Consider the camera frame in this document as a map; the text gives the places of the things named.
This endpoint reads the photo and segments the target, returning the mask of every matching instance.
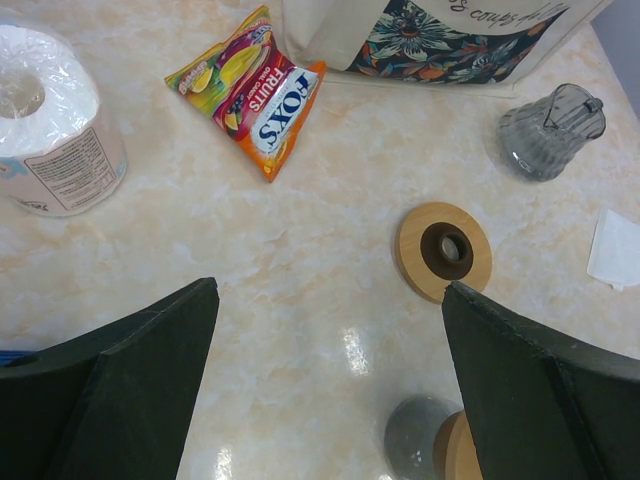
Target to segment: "white canvas bag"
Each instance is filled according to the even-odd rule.
[[[285,46],[334,81],[513,85],[611,1],[283,0]]]

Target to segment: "plastic wrapped paper roll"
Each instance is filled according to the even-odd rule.
[[[80,213],[120,183],[122,140],[64,40],[8,22],[0,12],[0,193],[35,213]]]

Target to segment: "red and yellow bag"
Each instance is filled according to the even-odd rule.
[[[165,78],[220,128],[272,182],[293,150],[326,66],[294,65],[278,48],[266,6],[224,43]]]

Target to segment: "beige marble surface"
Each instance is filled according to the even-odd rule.
[[[398,222],[426,201],[484,227],[489,296],[640,358],[640,290],[586,274],[601,206],[640,222],[640,125],[591,28],[516,99],[325,84],[269,185],[162,81],[254,0],[8,3],[76,46],[130,168],[112,198],[67,220],[0,203],[0,348],[48,347],[216,277],[222,305],[180,480],[389,479],[391,410],[422,392],[460,403],[440,309],[392,258]],[[521,183],[494,160],[496,121],[563,82],[602,98],[609,128],[555,181]]]

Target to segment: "candy bag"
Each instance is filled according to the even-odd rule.
[[[266,6],[224,43],[165,78],[251,157],[272,182],[305,122],[326,66],[294,65],[276,47]]]

